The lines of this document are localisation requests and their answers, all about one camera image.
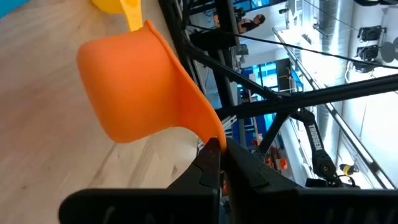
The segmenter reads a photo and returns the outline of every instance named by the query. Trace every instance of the black metal frame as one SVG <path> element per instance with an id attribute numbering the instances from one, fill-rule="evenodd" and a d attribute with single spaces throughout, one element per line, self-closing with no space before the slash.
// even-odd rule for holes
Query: black metal frame
<path id="1" fill-rule="evenodd" d="M 216 0 L 216 5 L 220 5 L 221 1 L 222 0 Z M 243 87 L 251 90 L 252 93 L 257 93 L 267 99 L 266 101 L 243 103 L 241 105 L 225 103 L 222 108 L 216 110 L 220 120 L 233 115 L 236 115 L 238 119 L 243 119 L 269 113 L 277 113 L 275 121 L 272 123 L 270 130 L 266 136 L 264 136 L 264 140 L 259 146 L 259 150 L 262 152 L 266 152 L 269 149 L 283 122 L 289 117 L 289 114 L 297 111 L 299 108 L 398 90 L 398 74 L 396 74 L 346 85 L 317 89 L 305 93 L 290 94 L 274 92 L 270 88 L 262 87 L 241 74 L 238 74 L 233 69 L 205 55 L 201 50 L 196 49 L 187 41 L 188 37 L 183 37 L 185 33 L 181 30 L 182 20 L 175 1 L 159 0 L 159 4 L 173 38 L 178 57 L 201 91 L 204 91 L 204 87 L 201 85 L 200 77 L 193 66 L 193 60 L 211 68 L 215 72 L 215 76 L 222 76 L 219 77 L 220 79 L 241 84 Z M 228 97 L 225 101 L 232 102 L 230 92 L 220 92 L 223 91 L 223 89 L 219 87 L 218 90 L 220 96 Z"/>

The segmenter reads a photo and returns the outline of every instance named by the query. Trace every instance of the woman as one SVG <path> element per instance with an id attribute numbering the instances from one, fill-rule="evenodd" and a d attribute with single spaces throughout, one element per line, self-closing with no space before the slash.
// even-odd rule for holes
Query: woman
<path id="1" fill-rule="evenodd" d="M 263 14 L 256 15 L 255 18 L 253 18 L 253 20 L 244 18 L 238 22 L 238 32 L 240 34 L 249 32 L 250 30 L 259 27 L 261 24 L 264 23 L 265 20 L 266 17 Z"/>

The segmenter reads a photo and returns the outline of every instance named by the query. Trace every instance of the wooden floor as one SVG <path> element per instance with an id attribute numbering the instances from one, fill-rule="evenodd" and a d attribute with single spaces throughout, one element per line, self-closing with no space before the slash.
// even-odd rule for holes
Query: wooden floor
<path id="1" fill-rule="evenodd" d="M 171 43 L 157 0 L 142 10 Z M 89 0 L 31 0 L 0 20 L 0 223 L 58 223 L 60 202 L 87 187 L 166 187 L 195 157 L 185 129 L 130 144 L 101 129 L 76 52 L 126 31 Z"/>

